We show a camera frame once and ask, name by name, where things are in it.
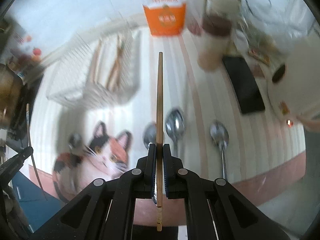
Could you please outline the diagonal wooden chopstick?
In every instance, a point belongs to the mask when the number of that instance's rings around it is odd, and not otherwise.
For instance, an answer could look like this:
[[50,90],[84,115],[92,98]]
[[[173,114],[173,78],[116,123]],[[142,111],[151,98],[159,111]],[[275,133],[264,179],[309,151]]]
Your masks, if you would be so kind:
[[158,54],[156,109],[156,188],[157,188],[157,231],[163,226],[163,53]]

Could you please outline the blue cabinet doors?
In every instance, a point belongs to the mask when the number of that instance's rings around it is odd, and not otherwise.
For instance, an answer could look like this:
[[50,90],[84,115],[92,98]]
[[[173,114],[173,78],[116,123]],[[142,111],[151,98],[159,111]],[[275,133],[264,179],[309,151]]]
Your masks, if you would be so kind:
[[43,226],[64,206],[62,201],[48,193],[44,196],[42,190],[21,172],[13,177],[12,185],[32,232]]

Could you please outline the leftmost steel spoon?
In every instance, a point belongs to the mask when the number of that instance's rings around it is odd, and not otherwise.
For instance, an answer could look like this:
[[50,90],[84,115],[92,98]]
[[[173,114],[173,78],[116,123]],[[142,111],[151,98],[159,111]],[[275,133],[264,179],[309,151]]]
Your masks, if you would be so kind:
[[82,137],[79,133],[72,133],[68,139],[70,152],[74,155],[82,154]]

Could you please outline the steel spoon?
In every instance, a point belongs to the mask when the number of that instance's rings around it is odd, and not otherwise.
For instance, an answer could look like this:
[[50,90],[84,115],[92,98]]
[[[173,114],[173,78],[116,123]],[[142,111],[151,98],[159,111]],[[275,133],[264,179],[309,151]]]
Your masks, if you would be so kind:
[[70,152],[74,155],[82,154],[82,137],[79,133],[72,133],[68,139]]
[[145,148],[148,150],[150,144],[156,144],[156,123],[149,123],[144,129],[143,133],[143,143]]
[[225,150],[229,143],[229,134],[223,123],[220,121],[213,121],[209,129],[210,137],[214,145],[219,149],[222,161],[222,177],[224,180],[227,179],[227,168]]
[[185,123],[183,113],[179,108],[173,108],[165,119],[165,130],[168,137],[172,140],[175,157],[178,157],[178,142],[185,134]]

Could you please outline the stainless steel stock pot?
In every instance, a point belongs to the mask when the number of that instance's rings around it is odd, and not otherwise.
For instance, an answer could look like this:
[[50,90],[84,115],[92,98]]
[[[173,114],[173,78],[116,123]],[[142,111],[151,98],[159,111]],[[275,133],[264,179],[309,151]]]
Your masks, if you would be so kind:
[[9,130],[18,117],[23,90],[22,79],[7,65],[1,63],[1,129]]

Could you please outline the rightmost steel spoon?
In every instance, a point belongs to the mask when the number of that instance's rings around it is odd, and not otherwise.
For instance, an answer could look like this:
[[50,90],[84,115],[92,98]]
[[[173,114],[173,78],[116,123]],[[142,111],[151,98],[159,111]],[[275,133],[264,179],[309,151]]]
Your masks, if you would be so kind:
[[209,129],[210,137],[214,145],[219,149],[222,161],[222,177],[224,180],[227,179],[227,168],[225,150],[229,143],[229,134],[223,123],[220,121],[213,121]]

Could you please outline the black smartphone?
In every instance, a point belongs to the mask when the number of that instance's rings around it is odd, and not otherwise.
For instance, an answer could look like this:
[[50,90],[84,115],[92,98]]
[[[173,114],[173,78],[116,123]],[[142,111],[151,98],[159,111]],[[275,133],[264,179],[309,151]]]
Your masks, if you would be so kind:
[[236,94],[240,112],[243,115],[264,112],[263,98],[245,59],[240,56],[224,56],[222,62]]

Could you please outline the cat print striped mat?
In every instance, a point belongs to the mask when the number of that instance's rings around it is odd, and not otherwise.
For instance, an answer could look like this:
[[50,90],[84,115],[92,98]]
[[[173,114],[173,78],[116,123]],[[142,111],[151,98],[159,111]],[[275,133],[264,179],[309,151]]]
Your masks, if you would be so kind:
[[302,179],[304,129],[278,119],[271,80],[241,55],[202,67],[202,47],[187,30],[76,36],[36,94],[31,181],[68,202],[92,181],[133,169],[152,144],[169,146],[201,178],[225,179],[256,206]]

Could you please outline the clear plastic basket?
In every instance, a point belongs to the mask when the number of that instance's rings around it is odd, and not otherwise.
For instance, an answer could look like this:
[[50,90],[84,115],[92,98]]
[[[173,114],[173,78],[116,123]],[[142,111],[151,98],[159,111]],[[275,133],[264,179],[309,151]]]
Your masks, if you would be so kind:
[[53,68],[48,100],[69,108],[126,104],[139,89],[140,31],[76,34]]

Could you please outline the leftmost wooden chopstick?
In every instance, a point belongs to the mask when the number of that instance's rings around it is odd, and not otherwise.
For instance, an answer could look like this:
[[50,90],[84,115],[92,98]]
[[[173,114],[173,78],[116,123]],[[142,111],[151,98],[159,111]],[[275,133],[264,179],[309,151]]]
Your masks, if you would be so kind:
[[89,70],[89,77],[88,80],[89,82],[93,83],[94,82],[94,78],[95,78],[95,70],[98,64],[98,59],[99,59],[99,54],[100,54],[100,50],[102,47],[102,40],[99,40],[99,43],[94,51],[94,55],[92,57],[92,62],[91,62],[91,66],[90,66],[90,70]]

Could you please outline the pink cream rice cooker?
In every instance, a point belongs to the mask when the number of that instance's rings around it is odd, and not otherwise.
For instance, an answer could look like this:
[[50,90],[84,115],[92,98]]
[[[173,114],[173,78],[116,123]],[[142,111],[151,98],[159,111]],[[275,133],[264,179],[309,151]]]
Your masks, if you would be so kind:
[[319,132],[319,32],[298,41],[268,80],[267,93],[277,118],[289,125],[300,122]]

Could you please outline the clear plastic bags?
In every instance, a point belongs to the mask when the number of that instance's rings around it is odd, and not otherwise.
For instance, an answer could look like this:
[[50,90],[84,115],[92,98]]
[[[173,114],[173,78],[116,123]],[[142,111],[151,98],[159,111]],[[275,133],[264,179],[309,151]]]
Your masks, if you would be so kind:
[[[239,0],[244,32],[249,47],[273,60],[284,60],[295,43],[308,36],[315,18],[303,0]],[[201,35],[206,0],[187,0],[185,25]]]

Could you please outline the orange white carton box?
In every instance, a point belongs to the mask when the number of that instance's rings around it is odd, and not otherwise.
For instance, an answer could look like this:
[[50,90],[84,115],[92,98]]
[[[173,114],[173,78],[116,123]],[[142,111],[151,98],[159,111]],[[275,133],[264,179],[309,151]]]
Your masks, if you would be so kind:
[[152,36],[179,35],[185,22],[187,0],[142,0]]

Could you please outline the beige brown tumbler cup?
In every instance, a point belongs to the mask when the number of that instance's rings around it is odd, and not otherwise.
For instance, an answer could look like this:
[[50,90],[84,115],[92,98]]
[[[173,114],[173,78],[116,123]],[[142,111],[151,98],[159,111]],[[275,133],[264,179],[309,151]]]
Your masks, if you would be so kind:
[[229,47],[241,0],[204,0],[198,64],[205,71],[217,68]]

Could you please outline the fruit wall stickers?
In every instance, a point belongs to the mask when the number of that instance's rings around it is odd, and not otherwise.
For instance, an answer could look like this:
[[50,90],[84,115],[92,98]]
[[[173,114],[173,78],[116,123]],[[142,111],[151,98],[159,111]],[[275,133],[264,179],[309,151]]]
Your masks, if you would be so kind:
[[19,65],[29,61],[40,62],[42,57],[42,50],[35,45],[33,37],[24,29],[16,29],[13,32],[9,51],[14,57],[14,61]]

